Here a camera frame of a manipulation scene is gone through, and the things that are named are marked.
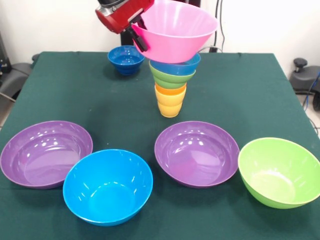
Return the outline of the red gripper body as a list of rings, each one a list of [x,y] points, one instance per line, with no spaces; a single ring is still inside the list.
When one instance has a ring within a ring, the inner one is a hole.
[[[138,15],[145,13],[154,0],[98,0],[95,13],[100,22],[111,32],[120,34],[134,23]]]

